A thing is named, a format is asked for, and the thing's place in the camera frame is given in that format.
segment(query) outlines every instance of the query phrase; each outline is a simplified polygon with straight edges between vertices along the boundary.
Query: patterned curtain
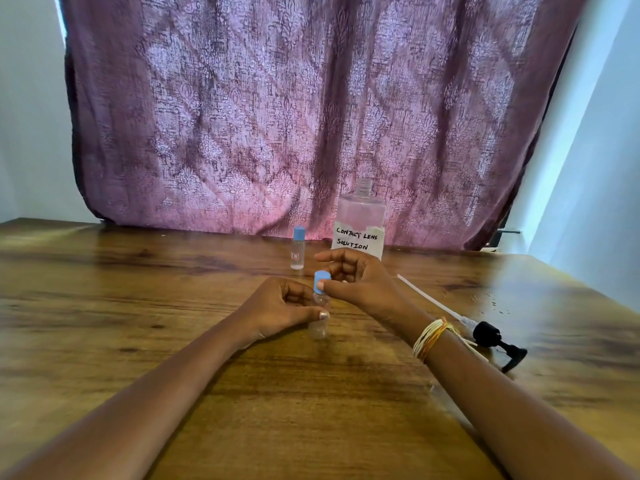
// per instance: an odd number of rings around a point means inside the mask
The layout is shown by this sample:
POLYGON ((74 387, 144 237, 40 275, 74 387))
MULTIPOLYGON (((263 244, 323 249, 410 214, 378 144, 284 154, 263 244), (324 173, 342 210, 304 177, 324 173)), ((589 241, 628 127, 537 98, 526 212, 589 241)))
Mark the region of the patterned curtain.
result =
POLYGON ((74 164, 122 225, 482 245, 584 0, 61 0, 74 164))

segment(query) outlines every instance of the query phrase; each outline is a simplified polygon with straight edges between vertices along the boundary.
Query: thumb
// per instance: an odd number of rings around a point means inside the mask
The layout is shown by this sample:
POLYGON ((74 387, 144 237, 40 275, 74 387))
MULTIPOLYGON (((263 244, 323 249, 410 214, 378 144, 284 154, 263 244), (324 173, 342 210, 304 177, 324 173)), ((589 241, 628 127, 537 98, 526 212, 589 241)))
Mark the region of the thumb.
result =
POLYGON ((324 291, 331 298, 338 298, 349 303, 355 303, 358 295, 357 283, 343 283, 334 280, 318 281, 318 289, 324 291))
POLYGON ((329 312, 322 306, 290 306, 291 324, 327 320, 329 312))

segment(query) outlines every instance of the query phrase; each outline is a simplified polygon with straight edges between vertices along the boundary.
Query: hand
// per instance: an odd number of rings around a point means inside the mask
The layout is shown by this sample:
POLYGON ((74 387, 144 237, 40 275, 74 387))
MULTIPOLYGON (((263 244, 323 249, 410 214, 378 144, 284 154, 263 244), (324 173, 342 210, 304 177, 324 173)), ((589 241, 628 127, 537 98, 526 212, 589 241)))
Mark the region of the hand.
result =
POLYGON ((230 318, 242 323, 248 347, 293 325, 329 318, 329 312, 314 306, 309 286, 285 278, 267 278, 230 318))
POLYGON ((398 317, 423 314, 398 290, 375 256, 340 248, 316 254, 316 261, 331 262, 324 269, 331 273, 332 281, 318 282, 318 289, 331 298, 348 301, 382 324, 394 328, 398 317))

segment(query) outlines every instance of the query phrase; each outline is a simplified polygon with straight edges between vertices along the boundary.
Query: bottle label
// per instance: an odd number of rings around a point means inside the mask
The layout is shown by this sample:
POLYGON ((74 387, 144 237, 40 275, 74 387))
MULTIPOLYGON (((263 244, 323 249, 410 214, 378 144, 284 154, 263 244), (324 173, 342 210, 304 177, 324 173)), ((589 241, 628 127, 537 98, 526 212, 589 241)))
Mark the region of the bottle label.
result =
POLYGON ((384 227, 367 227, 365 231, 353 230, 353 227, 338 221, 333 223, 333 243, 331 249, 350 248, 363 251, 382 259, 385 245, 384 227))

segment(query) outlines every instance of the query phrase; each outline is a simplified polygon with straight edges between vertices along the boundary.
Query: wooden table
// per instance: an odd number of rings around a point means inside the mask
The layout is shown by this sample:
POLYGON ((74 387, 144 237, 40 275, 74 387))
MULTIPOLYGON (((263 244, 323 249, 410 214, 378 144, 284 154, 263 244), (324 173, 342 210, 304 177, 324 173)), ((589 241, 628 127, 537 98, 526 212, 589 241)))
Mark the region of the wooden table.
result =
MULTIPOLYGON (((312 254, 326 247, 308 246, 303 276, 285 240, 1 225, 0 470, 187 345, 265 276, 311 283, 312 254)), ((531 257, 387 249, 383 260, 528 348, 515 380, 640 467, 636 313, 531 257)), ((500 478, 408 346, 343 302, 329 329, 324 341, 296 330, 232 359, 150 477, 500 478)))

